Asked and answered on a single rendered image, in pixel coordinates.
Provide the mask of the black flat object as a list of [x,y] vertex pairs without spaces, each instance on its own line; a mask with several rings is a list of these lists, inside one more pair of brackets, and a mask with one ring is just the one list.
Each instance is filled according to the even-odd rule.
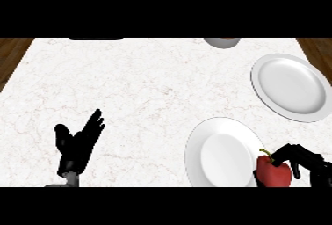
[[71,40],[85,40],[85,41],[105,41],[105,40],[121,40],[123,38],[76,38],[70,37]]

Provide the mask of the red bell pepper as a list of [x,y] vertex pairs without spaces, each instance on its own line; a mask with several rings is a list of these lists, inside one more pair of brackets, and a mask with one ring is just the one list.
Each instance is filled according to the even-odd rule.
[[262,187],[290,187],[293,182],[293,170],[287,163],[275,166],[272,153],[262,149],[263,156],[257,158],[257,169],[254,172],[259,186]]

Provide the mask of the white plate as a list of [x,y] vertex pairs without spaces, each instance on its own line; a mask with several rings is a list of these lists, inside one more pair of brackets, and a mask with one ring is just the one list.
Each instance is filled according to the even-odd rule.
[[256,187],[263,142],[235,119],[204,120],[188,138],[185,153],[189,183],[195,187]]
[[332,113],[332,85],[297,56],[263,56],[253,64],[251,82],[266,106],[290,120],[318,122]]

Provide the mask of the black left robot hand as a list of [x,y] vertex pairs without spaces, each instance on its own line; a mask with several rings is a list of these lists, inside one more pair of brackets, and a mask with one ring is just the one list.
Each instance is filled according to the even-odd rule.
[[102,130],[105,129],[102,110],[98,109],[92,114],[85,128],[77,134],[71,134],[67,126],[55,126],[56,147],[61,153],[58,175],[76,172],[79,175],[85,172],[95,144],[99,140]]

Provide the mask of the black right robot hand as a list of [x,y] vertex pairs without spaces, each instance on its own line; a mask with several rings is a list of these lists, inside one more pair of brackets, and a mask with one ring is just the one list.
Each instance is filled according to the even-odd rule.
[[301,178],[298,166],[303,166],[310,171],[310,185],[313,187],[332,187],[332,163],[300,144],[285,144],[273,152],[272,158],[276,167],[282,165],[284,161],[291,163],[296,179]]

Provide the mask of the grey bowl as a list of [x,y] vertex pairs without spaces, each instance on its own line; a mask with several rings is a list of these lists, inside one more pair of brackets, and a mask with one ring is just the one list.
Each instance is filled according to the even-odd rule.
[[206,38],[206,41],[213,47],[228,49],[238,45],[241,39],[239,38]]

